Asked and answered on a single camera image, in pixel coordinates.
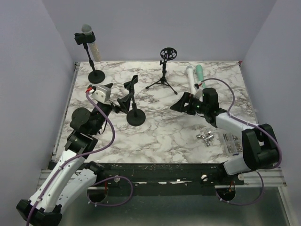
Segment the white microphone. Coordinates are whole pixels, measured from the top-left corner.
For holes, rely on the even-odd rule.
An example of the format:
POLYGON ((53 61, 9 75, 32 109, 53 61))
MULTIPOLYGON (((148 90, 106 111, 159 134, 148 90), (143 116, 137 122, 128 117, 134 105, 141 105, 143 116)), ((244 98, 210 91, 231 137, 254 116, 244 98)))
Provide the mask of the white microphone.
POLYGON ((195 94, 196 88, 195 88, 195 80, 194 80, 194 70, 193 70, 192 66, 189 65, 186 67, 186 74, 188 76, 190 92, 192 94, 195 94))

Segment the mint green microphone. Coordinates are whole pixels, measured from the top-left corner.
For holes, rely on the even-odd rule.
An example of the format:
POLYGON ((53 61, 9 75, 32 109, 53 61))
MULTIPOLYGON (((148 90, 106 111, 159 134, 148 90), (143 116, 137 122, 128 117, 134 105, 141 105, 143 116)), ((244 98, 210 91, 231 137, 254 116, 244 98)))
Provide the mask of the mint green microphone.
POLYGON ((198 78, 198 83, 200 83, 204 79, 202 65, 196 65, 196 75, 198 78))

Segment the black tripod shock mount stand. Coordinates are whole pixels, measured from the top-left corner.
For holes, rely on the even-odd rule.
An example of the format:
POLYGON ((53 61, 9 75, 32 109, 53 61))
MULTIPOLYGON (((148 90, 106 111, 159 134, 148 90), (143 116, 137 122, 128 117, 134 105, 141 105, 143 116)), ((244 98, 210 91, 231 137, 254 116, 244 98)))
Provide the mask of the black tripod shock mount stand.
POLYGON ((168 61, 174 60, 177 57, 177 51, 172 47, 164 48, 160 52, 160 57, 162 58, 162 60, 160 60, 159 63, 159 65, 162 66, 162 77, 157 82, 145 87, 145 89, 149 89, 150 87, 156 84, 161 84, 161 85, 168 86, 177 95, 178 93, 172 88, 172 86, 167 82, 166 79, 166 74, 167 74, 166 64, 168 61))

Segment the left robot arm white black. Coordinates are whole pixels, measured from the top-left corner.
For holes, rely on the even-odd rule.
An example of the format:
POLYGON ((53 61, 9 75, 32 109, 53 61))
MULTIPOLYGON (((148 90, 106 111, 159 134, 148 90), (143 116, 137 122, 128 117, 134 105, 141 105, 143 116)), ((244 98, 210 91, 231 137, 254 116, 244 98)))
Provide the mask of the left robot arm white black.
POLYGON ((57 164, 41 185, 29 198, 20 200, 16 209, 28 226, 57 226, 66 209, 91 185, 104 182, 103 167, 90 162, 75 179, 72 176, 85 159, 97 151, 94 149, 103 125, 113 126, 109 119, 111 111, 125 112, 126 106, 117 106, 110 101, 113 84, 89 85, 85 94, 94 106, 93 111, 77 108, 71 115, 72 133, 67 138, 65 150, 57 164))

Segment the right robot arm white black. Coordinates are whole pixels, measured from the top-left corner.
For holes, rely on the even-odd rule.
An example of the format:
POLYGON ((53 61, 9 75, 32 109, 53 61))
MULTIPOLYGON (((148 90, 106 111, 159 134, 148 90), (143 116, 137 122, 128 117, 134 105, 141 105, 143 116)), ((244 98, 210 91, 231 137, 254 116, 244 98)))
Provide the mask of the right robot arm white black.
POLYGON ((188 115, 200 113, 207 123, 241 139, 242 153, 222 163, 216 173, 217 181, 223 185, 232 181, 238 173, 266 169, 280 160, 272 127, 268 124, 252 126, 230 117, 226 110, 220 108, 214 88, 203 89, 201 101, 193 94, 184 92, 170 109, 188 115))

